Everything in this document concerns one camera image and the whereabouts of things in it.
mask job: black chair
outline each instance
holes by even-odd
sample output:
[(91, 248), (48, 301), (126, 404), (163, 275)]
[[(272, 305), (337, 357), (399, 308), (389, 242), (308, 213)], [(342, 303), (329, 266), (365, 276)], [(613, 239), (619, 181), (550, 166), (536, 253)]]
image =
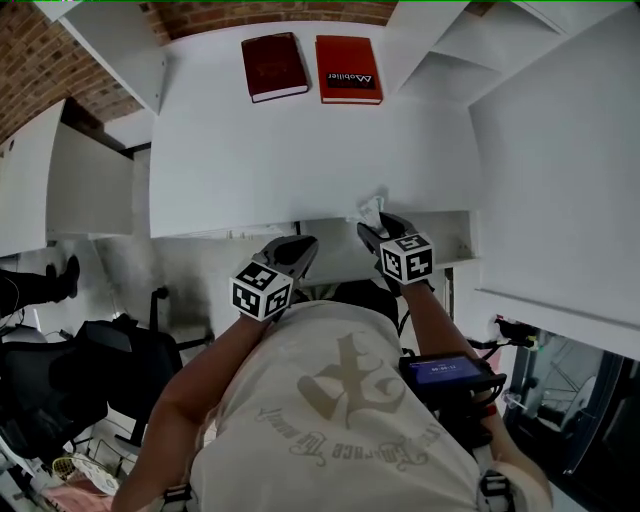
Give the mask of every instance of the black chair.
[(137, 327), (137, 322), (121, 315), (113, 322), (85, 322), (78, 336), (108, 344), (114, 350), (109, 364), (113, 369), (106, 395), (109, 407), (135, 420), (131, 437), (116, 435), (124, 449), (138, 453), (142, 437), (164, 387), (182, 369), (180, 352), (208, 344), (213, 336), (176, 343), (168, 334), (158, 331), (158, 299), (168, 297), (166, 288), (151, 295), (149, 329)]
[(209, 336), (176, 344), (158, 332), (152, 294), (150, 330), (121, 315), (113, 322), (85, 322), (70, 341), (0, 345), (0, 436), (25, 459), (51, 463), (63, 445), (108, 413), (107, 403), (136, 420), (131, 452), (141, 443), (160, 393), (182, 368), (180, 351), (208, 343)]
[(99, 352), (77, 340), (0, 346), (0, 436), (16, 455), (51, 463), (107, 415), (100, 382), (82, 382)]

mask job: white cabinet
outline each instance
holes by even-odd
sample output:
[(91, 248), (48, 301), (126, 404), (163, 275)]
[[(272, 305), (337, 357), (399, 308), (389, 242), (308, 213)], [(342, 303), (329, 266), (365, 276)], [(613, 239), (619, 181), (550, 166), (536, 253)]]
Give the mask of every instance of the white cabinet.
[(132, 232), (133, 162), (60, 123), (63, 108), (0, 146), (0, 256)]

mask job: blue display screen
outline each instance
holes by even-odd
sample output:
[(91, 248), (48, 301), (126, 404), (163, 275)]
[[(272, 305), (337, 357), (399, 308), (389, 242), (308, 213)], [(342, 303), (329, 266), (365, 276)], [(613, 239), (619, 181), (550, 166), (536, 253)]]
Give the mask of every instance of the blue display screen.
[(409, 368), (413, 371), (418, 384), (447, 382), (480, 375), (480, 370), (464, 356), (410, 363)]

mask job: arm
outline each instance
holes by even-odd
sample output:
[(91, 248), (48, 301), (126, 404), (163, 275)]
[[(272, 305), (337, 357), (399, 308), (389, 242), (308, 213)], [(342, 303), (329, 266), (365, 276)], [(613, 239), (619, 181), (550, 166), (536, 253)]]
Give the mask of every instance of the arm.
[[(444, 308), (428, 286), (418, 283), (402, 288), (402, 295), (409, 305), (411, 321), (422, 355), (446, 352), (466, 352), (474, 359), (476, 351), (467, 343)], [(482, 424), (493, 434), (491, 453), (493, 458), (512, 464), (538, 482), (551, 497), (549, 481), (542, 470), (516, 446), (507, 432), (502, 418), (496, 414), (482, 420)]]
[(169, 382), (153, 408), (138, 461), (114, 498), (113, 512), (142, 510), (167, 488), (188, 481), (209, 412), (268, 325), (241, 316)]

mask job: red book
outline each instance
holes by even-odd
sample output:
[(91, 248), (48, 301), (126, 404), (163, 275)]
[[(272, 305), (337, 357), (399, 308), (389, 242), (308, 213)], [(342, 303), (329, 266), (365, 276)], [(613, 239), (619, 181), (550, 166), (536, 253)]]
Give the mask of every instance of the red book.
[(242, 41), (242, 57), (254, 103), (309, 90), (296, 38), (291, 32)]
[(382, 87), (366, 37), (317, 36), (322, 103), (382, 103)]

